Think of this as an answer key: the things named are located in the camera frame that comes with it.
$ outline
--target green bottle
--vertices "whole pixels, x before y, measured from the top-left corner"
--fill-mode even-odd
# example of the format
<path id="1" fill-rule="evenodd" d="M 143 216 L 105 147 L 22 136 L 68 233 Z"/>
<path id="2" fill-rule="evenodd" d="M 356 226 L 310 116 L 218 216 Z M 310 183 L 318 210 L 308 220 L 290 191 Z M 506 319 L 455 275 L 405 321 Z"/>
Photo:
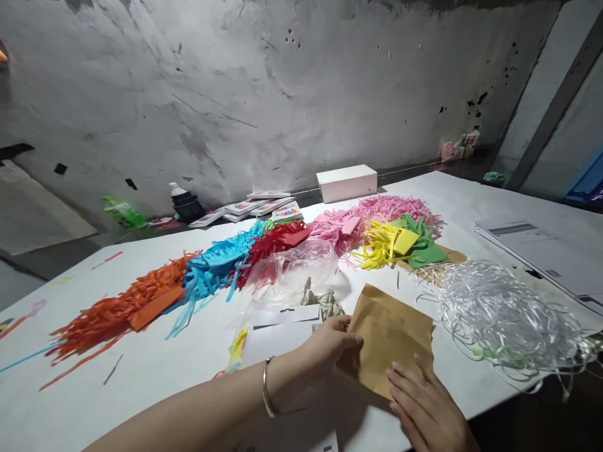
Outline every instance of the green bottle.
<path id="1" fill-rule="evenodd" d="M 146 226 L 146 220 L 127 202 L 118 203 L 113 196 L 103 196 L 105 212 L 126 230 L 140 229 Z"/>

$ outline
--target yellow paper square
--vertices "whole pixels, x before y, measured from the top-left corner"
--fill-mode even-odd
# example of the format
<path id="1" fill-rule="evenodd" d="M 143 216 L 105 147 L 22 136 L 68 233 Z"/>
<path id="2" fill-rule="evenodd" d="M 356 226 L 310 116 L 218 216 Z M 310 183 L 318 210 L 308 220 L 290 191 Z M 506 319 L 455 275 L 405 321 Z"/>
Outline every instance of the yellow paper square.
<path id="1" fill-rule="evenodd" d="M 416 243 L 421 236 L 409 231 L 408 229 L 401 229 L 396 243 L 394 244 L 394 251 L 400 254 L 406 254 L 410 247 Z"/>

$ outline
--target brown paper bag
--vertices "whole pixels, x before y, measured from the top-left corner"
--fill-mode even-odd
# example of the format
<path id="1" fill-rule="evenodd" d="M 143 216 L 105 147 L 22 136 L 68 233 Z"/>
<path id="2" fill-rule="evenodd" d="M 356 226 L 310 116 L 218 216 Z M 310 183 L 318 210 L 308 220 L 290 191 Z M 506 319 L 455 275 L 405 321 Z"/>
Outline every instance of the brown paper bag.
<path id="1" fill-rule="evenodd" d="M 397 361 L 420 374 L 413 355 L 433 368 L 433 320 L 378 288 L 365 284 L 348 331 L 364 338 L 360 353 L 348 349 L 337 366 L 368 389 L 392 400 L 386 371 Z"/>

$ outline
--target bracelet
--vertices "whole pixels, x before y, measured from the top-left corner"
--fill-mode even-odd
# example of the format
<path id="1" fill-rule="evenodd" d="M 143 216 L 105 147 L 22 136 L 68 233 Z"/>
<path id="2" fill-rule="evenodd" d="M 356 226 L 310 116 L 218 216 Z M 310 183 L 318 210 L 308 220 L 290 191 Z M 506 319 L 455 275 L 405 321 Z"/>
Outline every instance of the bracelet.
<path id="1" fill-rule="evenodd" d="M 268 416 L 270 418 L 276 417 L 276 415 L 278 414 L 272 408 L 272 405 L 270 403 L 270 399 L 268 399 L 268 385 L 266 383 L 266 369 L 268 368 L 268 364 L 270 363 L 270 361 L 272 361 L 272 358 L 274 358 L 274 356 L 269 357 L 266 360 L 266 362 L 264 363 L 264 387 L 263 387 L 263 392 L 264 392 L 264 407 L 266 407 L 266 412 L 268 413 Z"/>

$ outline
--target blue object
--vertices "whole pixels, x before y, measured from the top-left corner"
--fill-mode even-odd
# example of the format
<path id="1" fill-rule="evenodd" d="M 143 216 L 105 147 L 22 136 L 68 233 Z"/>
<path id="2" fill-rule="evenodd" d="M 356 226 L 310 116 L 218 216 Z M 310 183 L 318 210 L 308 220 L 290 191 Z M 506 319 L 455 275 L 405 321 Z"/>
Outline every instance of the blue object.
<path id="1" fill-rule="evenodd" d="M 212 242 L 210 249 L 188 262 L 182 284 L 184 297 L 162 312 L 167 314 L 180 306 L 185 307 L 165 340 L 178 336 L 188 326 L 193 314 L 206 307 L 217 296 L 219 289 L 230 286 L 226 301 L 231 300 L 236 289 L 239 269 L 245 267 L 251 246 L 263 232 L 264 222 L 258 220 L 248 231 L 239 232 L 234 237 L 220 242 Z"/>
<path id="2" fill-rule="evenodd" d="M 603 205 L 603 148 L 593 155 L 565 197 Z"/>
<path id="3" fill-rule="evenodd" d="M 18 360 L 17 362 L 14 362 L 14 363 L 12 363 L 12 364 L 10 364 L 10 365 L 8 365 L 8 366 L 4 367 L 3 369 L 0 369 L 0 374 L 1 374 L 2 372 L 4 372 L 5 370 L 9 370 L 9 369 L 11 369 L 11 368 L 15 367 L 16 365 L 21 364 L 22 362 L 25 362 L 25 361 L 30 360 L 30 359 L 32 359 L 32 358 L 34 358 L 34 357 L 38 356 L 38 355 L 41 355 L 42 353 L 49 352 L 50 350 L 52 350 L 52 349 L 54 349 L 54 348 L 58 347 L 58 346 L 59 346 L 59 345 L 61 345 L 61 344 L 64 344 L 65 342 L 67 342 L 67 340 L 63 340 L 63 341 L 61 341 L 61 342 L 54 343 L 53 345 L 50 345 L 49 347 L 46 347 L 44 350 L 40 350 L 39 352 L 32 353 L 32 354 L 31 354 L 31 355 L 29 355 L 28 357 L 22 358 L 22 359 Z"/>

